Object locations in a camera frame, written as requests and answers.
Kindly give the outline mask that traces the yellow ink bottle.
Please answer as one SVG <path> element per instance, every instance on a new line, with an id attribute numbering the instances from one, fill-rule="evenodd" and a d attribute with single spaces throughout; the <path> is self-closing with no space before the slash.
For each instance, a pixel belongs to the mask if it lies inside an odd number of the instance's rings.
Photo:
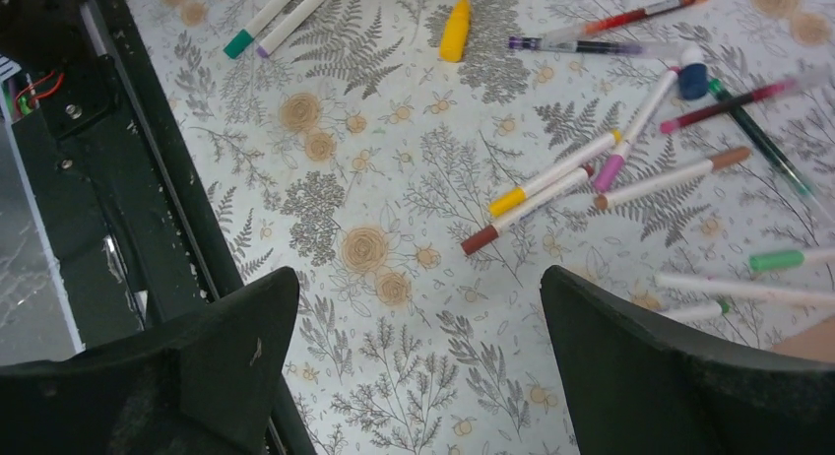
<path id="1" fill-rule="evenodd" d="M 458 63 L 464 56 L 471 19 L 469 0 L 459 0 L 452 8 L 439 43 L 439 57 Z"/>

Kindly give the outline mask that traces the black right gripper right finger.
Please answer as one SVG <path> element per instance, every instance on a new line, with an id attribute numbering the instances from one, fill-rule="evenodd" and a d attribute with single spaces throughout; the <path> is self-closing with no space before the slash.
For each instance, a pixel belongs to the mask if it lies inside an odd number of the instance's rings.
<path id="1" fill-rule="evenodd" d="M 830 454 L 834 367 L 735 344 L 549 267 L 541 301 L 584 454 Z"/>

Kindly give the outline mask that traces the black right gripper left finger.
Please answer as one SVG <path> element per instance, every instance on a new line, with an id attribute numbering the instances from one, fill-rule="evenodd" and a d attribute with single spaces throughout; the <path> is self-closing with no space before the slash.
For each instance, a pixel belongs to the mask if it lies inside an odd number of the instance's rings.
<path id="1" fill-rule="evenodd" d="M 160 326 L 1 370 L 5 454 L 258 454 L 299 303 L 284 267 Z"/>

